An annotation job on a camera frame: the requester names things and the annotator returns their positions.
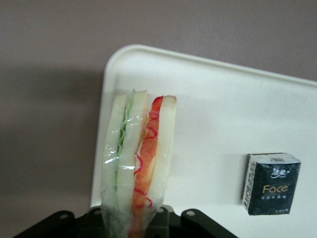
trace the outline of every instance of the white plastic tray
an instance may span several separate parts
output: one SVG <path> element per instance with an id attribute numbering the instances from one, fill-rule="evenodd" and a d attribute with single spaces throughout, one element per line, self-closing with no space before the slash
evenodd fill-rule
<path id="1" fill-rule="evenodd" d="M 101 161 L 114 93 L 148 90 L 177 97 L 164 203 L 197 208 L 240 238 L 317 237 L 317 83 L 132 45 L 109 60 L 100 114 L 91 206 L 100 198 Z M 249 153 L 286 152 L 302 161 L 289 215 L 249 216 L 241 194 Z"/>

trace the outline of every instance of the black tissue package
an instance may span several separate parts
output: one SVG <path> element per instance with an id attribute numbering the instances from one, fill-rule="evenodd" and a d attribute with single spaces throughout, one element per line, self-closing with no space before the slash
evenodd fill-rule
<path id="1" fill-rule="evenodd" d="M 242 199 L 249 215 L 289 214 L 300 166 L 286 153 L 251 154 Z"/>

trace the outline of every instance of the plastic wrapped sandwich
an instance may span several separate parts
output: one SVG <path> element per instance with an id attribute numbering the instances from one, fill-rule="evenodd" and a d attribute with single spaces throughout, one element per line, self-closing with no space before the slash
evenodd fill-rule
<path id="1" fill-rule="evenodd" d="M 142 238 L 163 204 L 171 161 L 176 97 L 146 91 L 116 95 L 102 167 L 102 216 L 111 238 Z"/>

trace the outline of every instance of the white tray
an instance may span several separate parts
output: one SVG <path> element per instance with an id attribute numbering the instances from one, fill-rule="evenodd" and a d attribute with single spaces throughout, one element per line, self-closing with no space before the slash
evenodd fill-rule
<path id="1" fill-rule="evenodd" d="M 132 45 L 109 60 L 103 87 L 91 206 L 114 93 L 177 97 L 164 203 L 197 208 L 240 238 L 317 237 L 317 83 Z M 249 216 L 241 194 L 249 153 L 286 152 L 302 161 L 289 215 Z"/>

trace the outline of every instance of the screw hole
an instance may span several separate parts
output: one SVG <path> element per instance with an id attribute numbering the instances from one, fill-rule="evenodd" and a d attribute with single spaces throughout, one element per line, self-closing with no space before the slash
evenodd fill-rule
<path id="1" fill-rule="evenodd" d="M 187 211 L 186 212 L 186 215 L 190 216 L 190 217 L 193 217 L 195 215 L 195 212 L 193 211 Z"/>
<path id="2" fill-rule="evenodd" d="M 67 217 L 68 217 L 67 214 L 63 214 L 63 215 L 61 215 L 59 218 L 60 218 L 60 219 L 65 219 L 65 218 L 67 218 Z"/>
<path id="3" fill-rule="evenodd" d="M 101 214 L 101 211 L 100 210 L 96 210 L 96 211 L 94 211 L 94 214 L 95 215 L 99 215 L 99 214 Z"/>

